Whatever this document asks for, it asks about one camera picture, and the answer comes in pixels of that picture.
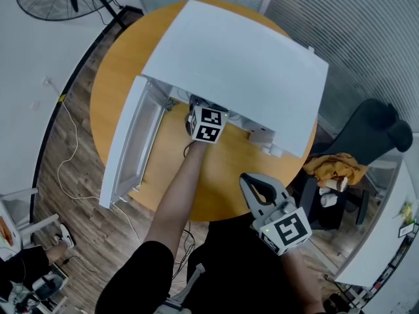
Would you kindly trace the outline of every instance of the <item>wooden floor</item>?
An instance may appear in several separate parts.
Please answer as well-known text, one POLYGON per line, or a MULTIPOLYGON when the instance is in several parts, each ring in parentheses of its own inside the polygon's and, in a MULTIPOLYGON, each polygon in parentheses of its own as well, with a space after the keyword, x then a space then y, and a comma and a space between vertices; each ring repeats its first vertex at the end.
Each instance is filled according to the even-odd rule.
MULTIPOLYGON (((138 16, 128 14, 126 17, 126 20, 135 20, 138 16)), ((79 149, 74 159, 62 166, 60 178, 65 191, 74 197, 98 197, 100 194, 104 166, 96 152, 90 131, 90 96, 100 61, 112 45, 118 30, 119 26, 114 26, 98 44, 81 69, 65 100, 77 125, 79 149)), ((316 138, 325 138, 321 129, 318 130, 316 138)), ((75 145, 74 127, 65 109, 61 108, 46 144, 41 164, 37 183, 39 194, 35 199, 34 219, 36 221, 54 213, 59 214, 60 222, 67 225, 77 244, 75 248, 67 252, 66 258, 77 255, 84 261, 88 269, 96 271, 101 278, 110 280, 138 248, 139 241, 128 224, 126 216, 115 207, 104 209, 99 207, 98 200, 95 198, 73 200, 62 192, 57 180, 57 169, 63 160, 71 156, 75 145)), ((133 200, 128 203, 119 202, 117 205, 130 217, 133 227, 143 239, 153 218, 153 212, 133 200)), ((340 265, 359 241, 373 215, 374 207, 372 206, 364 225, 356 227, 354 226, 355 213, 345 213, 339 231, 316 231, 314 240, 333 261, 340 265)), ((197 246, 204 242, 207 231, 208 224, 206 223, 191 224, 191 232, 194 234, 197 246)), ((52 245, 52 236, 58 232, 58 224, 48 226, 36 233, 35 242, 47 249, 52 245)), ((304 248, 302 251, 309 268, 320 281, 323 297, 335 292, 335 286, 323 279, 324 273, 327 273, 326 268, 313 257, 310 251, 304 248)), ((184 253, 182 240, 177 259, 180 260, 184 253)), ((77 259, 71 259, 62 269, 69 276, 69 282, 62 290, 62 295, 69 297, 68 303, 72 306, 93 313, 98 296, 106 282, 87 271, 77 259)), ((185 280, 186 268, 175 281, 185 280)), ((184 286, 184 283, 174 283, 171 294, 184 286)))

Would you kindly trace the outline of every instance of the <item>black chair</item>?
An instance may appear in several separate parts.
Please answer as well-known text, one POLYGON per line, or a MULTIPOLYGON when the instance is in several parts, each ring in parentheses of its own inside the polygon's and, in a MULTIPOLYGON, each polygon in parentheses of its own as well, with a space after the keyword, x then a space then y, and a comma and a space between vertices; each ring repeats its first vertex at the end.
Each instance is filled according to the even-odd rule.
MULTIPOLYGON (((341 133, 331 143, 318 143, 312 147, 311 156, 351 154, 359 164, 369 165, 393 148, 407 151, 413 142, 410 126, 403 120, 392 105, 369 99, 364 101, 353 113, 341 133)), ((295 189, 294 198, 301 201, 312 229, 338 229, 342 221, 347 201, 359 208, 356 224, 362 224, 367 213, 369 193, 364 190, 361 197, 351 190, 335 192, 338 196, 336 205, 323 208, 318 194, 317 180, 301 170, 291 183, 295 189)))

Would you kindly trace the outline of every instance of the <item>white cable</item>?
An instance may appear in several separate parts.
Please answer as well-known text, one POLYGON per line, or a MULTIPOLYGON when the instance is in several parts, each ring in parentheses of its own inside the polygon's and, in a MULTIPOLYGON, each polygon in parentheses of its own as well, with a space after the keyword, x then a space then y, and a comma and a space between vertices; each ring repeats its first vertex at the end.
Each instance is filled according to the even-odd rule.
POLYGON ((70 196, 64 189, 63 189, 63 186, 62 186, 62 184, 61 184, 61 180, 60 180, 60 169, 61 169, 61 167, 62 167, 62 165, 64 164, 64 163, 67 163, 67 162, 70 162, 72 159, 73 159, 73 157, 74 157, 74 155, 76 154, 76 152, 77 152, 77 149, 79 148, 79 138, 77 137, 77 126, 76 126, 76 123, 74 123, 74 121, 73 121, 73 118, 71 117, 71 114, 70 114, 70 112, 68 111, 68 109, 67 109, 67 106, 65 105, 65 103, 64 103, 64 101, 62 101, 62 105, 64 106, 64 109, 67 111, 67 113, 68 113, 68 115, 69 115, 69 117, 70 117, 70 120, 71 120, 71 122, 73 123, 73 125, 74 125, 74 129, 75 129, 75 135, 76 135, 76 148, 74 149, 74 151, 73 151, 73 154, 71 155, 71 157, 69 158, 69 159, 67 159, 67 160, 64 160, 61 164, 60 164, 60 166, 58 166, 58 169, 57 169, 57 179, 58 179, 58 184, 60 184, 60 188, 61 188, 61 191, 63 191, 67 196, 69 196, 71 199, 74 199, 74 200, 82 200, 82 199, 90 199, 90 198, 94 198, 94 199, 99 199, 97 196, 85 196, 85 197, 79 197, 79 198, 76 198, 76 197, 74 197, 74 196, 70 196))
MULTIPOLYGON (((60 180, 60 169, 61 169, 61 167, 62 167, 62 165, 64 164, 64 163, 67 163, 67 162, 70 162, 72 159, 73 159, 73 157, 74 157, 74 155, 76 154, 76 152, 77 152, 77 149, 79 148, 79 138, 78 138, 78 136, 77 136, 77 126, 76 126, 76 123, 74 122, 74 120, 73 120, 73 118, 71 117, 71 114, 70 114, 70 112, 69 112, 69 110, 67 109, 67 106, 65 105, 65 103, 64 103, 64 101, 62 101, 62 105, 64 106, 64 109, 67 111, 67 113, 68 113, 68 116, 70 117, 70 120, 71 120, 71 123, 73 123, 73 125, 74 125, 74 130, 75 130, 75 135, 76 135, 76 147, 75 147, 75 149, 74 149, 74 151, 73 151, 73 154, 71 155, 71 157, 70 158, 68 158, 67 160, 64 160, 61 164, 60 164, 60 166, 58 166, 58 169, 57 169, 57 179, 58 179, 58 184, 60 184, 60 188, 61 188, 61 190, 67 195, 67 196, 69 196, 71 199, 74 199, 74 200, 81 200, 81 199, 91 199, 91 198, 94 198, 94 199, 99 199, 97 196, 86 196, 86 197, 79 197, 79 198, 76 198, 76 197, 73 197, 73 196, 70 196, 64 189, 63 189, 63 186, 62 186, 62 184, 61 184, 61 180, 60 180)), ((132 231, 135 233, 135 235, 137 236, 137 238, 138 238, 138 241, 140 242, 140 244, 142 244, 143 242, 142 242, 142 240, 139 238, 139 236, 138 236, 138 233, 136 232, 136 230, 134 229, 134 227, 132 226, 132 223, 131 223, 131 220, 130 220, 130 217, 121 209, 121 208, 119 208, 117 205, 115 205, 115 203, 113 204, 120 212, 122 212, 124 215, 125 215, 125 217, 126 217, 126 219, 128 220, 128 223, 130 224, 130 226, 131 226, 131 229, 132 229, 132 231)), ((179 282, 176 282, 176 283, 186 283, 186 281, 179 281, 179 282)))
POLYGON ((128 215, 121 209, 121 208, 119 208, 117 205, 115 205, 115 203, 113 203, 113 205, 120 211, 120 212, 122 212, 122 213, 124 213, 124 215, 126 216, 126 219, 128 220, 128 222, 130 223, 130 226, 131 226, 131 229, 132 229, 132 231, 135 233, 135 235, 137 235, 137 238, 138 238, 138 241, 139 241, 139 243, 140 244, 143 244, 143 242, 142 242, 142 240, 140 240, 140 238, 139 238, 139 236, 138 236, 138 234, 137 234, 137 232, 136 232, 136 230, 134 229, 134 227, 132 226, 132 223, 131 223, 131 220, 130 220, 130 218, 128 217, 128 215))

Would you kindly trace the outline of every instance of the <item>orange table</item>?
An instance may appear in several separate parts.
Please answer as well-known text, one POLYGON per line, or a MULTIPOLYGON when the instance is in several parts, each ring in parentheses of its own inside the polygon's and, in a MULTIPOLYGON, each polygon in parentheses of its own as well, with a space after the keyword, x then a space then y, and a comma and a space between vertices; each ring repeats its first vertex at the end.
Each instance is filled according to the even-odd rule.
MULTIPOLYGON (((243 6, 224 1, 204 1, 235 12, 286 35, 274 22, 243 6)), ((120 113, 135 76, 141 74, 159 40, 185 2, 158 9, 132 24, 104 57, 92 90, 90 121, 99 156, 106 164, 120 113)), ((130 195, 156 210, 164 191, 183 160, 190 142, 185 131, 185 104, 164 115, 160 124, 139 192, 130 195)), ((191 220, 213 221, 243 215, 246 207, 238 179, 243 172, 256 172, 279 179, 287 186, 301 169, 316 134, 317 122, 303 158, 284 154, 281 158, 263 154, 248 140, 248 133, 227 124, 219 142, 210 145, 202 166, 191 220)))

